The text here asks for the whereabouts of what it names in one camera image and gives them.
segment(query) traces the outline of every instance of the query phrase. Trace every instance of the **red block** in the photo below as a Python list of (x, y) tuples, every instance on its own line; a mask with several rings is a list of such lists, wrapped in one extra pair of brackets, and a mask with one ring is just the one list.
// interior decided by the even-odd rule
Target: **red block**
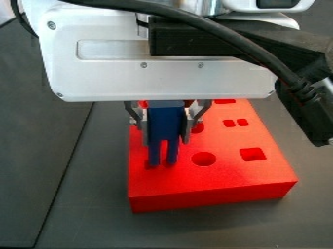
[(180, 145), (177, 164), (147, 166), (141, 133), (129, 129), (132, 212), (282, 198), (298, 179), (247, 100), (216, 101)]

